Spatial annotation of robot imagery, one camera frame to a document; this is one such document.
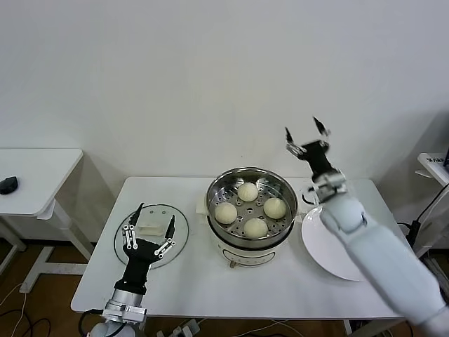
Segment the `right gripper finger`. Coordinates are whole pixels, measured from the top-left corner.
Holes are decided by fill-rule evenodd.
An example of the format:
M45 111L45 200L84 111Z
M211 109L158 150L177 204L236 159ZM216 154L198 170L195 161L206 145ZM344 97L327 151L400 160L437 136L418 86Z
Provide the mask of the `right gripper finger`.
M293 154L294 156L302 156L304 154L304 148L301 146L295 144L293 141L293 137L290 134L290 131L287 127L285 127L286 130L286 149L289 151L289 153Z
M316 128L320 134L321 140L325 143L329 142L329 137L331 134L331 131L329 128L327 128L320 120L318 120L316 117L313 117L314 123L316 125Z

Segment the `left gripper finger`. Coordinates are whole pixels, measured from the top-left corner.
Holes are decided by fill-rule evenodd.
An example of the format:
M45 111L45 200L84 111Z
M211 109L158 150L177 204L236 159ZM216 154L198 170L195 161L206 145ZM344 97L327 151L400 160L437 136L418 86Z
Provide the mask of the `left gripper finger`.
M155 250L154 255L159 259L162 259L164 255L170 251L175 246L175 241L173 239L175 235L175 215L171 216L163 243L160 247Z
M137 250L138 242L135 227L140 217L144 204L141 203L137 210L130 216L128 222L121 227L124 250Z

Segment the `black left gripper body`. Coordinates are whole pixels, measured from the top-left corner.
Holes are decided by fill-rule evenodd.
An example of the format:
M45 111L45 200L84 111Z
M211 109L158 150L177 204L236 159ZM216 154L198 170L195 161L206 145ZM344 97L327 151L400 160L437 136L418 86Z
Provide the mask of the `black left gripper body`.
M114 285L115 289L127 292L145 292L147 283L147 274L150 265L160 260L155 251L161 248L161 245L148 242L143 239L137 239L138 247L136 249L127 249L123 246L125 254L128 256L128 263L123 273L123 277Z

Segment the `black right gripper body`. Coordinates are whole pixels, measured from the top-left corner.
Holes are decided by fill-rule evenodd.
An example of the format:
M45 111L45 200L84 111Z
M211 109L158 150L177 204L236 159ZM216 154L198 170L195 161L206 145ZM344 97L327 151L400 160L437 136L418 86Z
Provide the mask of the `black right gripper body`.
M309 164L313 176L322 176L325 173L337 172L337 169L332 166L326 156L330 148L328 142L315 140L302 145L301 148L304 150L301 160Z

